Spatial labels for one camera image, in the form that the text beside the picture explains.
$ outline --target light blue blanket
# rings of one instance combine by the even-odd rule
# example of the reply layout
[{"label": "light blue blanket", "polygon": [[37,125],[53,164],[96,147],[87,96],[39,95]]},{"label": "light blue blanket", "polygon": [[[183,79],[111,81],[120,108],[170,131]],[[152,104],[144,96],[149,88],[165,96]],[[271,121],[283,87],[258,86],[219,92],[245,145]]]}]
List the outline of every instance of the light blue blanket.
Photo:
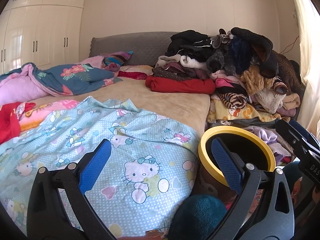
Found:
[{"label": "light blue blanket", "polygon": [[[193,187],[199,142],[195,130],[137,109],[130,100],[101,103],[88,97],[0,145],[0,200],[24,233],[37,170],[78,162],[104,138],[112,144],[111,156],[86,193],[100,219],[116,237],[143,236],[154,228],[167,231]],[[64,190],[60,194],[70,221],[80,228]]]}]

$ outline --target beige wall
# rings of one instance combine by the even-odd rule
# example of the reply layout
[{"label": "beige wall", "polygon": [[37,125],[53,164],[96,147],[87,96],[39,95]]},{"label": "beige wall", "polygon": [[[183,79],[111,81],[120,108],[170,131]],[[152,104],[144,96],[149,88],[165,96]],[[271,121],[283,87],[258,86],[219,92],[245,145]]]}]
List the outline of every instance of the beige wall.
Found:
[{"label": "beige wall", "polygon": [[[281,2],[281,0],[85,0],[80,32],[80,60],[88,57],[93,37],[152,31],[180,32],[188,29],[214,35],[218,33],[219,28],[227,31],[234,26],[265,35],[273,42],[274,50],[279,51],[282,46],[276,7],[276,2],[279,1]],[[283,36],[287,40],[292,40],[288,33]]]},{"label": "beige wall", "polygon": [[[295,5],[293,0],[275,0],[276,9],[279,19],[279,33],[280,33],[280,51],[293,43],[299,36],[298,19],[296,16]],[[288,59],[293,59],[300,64],[300,40],[297,39],[293,49],[284,54]]]}]

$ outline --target white curtain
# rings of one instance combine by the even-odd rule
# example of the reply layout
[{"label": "white curtain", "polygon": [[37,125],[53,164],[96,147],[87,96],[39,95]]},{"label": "white curtain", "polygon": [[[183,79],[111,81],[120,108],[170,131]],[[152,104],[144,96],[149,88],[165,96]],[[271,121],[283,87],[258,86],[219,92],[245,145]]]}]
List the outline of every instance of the white curtain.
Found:
[{"label": "white curtain", "polygon": [[320,15],[311,0],[294,0],[300,33],[300,75],[306,86],[298,122],[320,139]]}]

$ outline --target gray headboard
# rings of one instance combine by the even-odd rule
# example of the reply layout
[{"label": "gray headboard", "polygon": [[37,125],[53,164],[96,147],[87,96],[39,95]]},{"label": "gray headboard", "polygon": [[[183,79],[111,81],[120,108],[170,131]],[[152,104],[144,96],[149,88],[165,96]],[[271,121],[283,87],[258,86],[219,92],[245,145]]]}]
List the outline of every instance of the gray headboard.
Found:
[{"label": "gray headboard", "polygon": [[93,38],[89,57],[100,53],[133,51],[125,65],[156,65],[158,57],[164,55],[176,32],[128,33],[104,38]]}]

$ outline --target yellow rim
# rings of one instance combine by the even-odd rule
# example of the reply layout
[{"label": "yellow rim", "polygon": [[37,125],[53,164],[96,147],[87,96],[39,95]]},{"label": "yellow rim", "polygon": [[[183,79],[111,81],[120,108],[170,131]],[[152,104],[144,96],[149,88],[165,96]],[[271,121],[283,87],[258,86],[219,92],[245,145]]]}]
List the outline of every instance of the yellow rim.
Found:
[{"label": "yellow rim", "polygon": [[204,168],[210,173],[212,177],[214,177],[217,181],[222,183],[223,185],[228,186],[226,179],[224,178],[222,172],[212,163],[210,160],[207,151],[205,149],[205,143],[209,138],[212,136],[219,134],[219,133],[233,133],[240,135],[249,139],[250,141],[254,142],[264,153],[268,161],[268,171],[274,171],[276,168],[276,160],[273,156],[273,153],[269,146],[262,141],[258,136],[250,133],[244,129],[233,127],[233,126],[217,126],[208,129],[201,137],[200,143],[198,145],[198,153],[200,157],[200,161]]}]

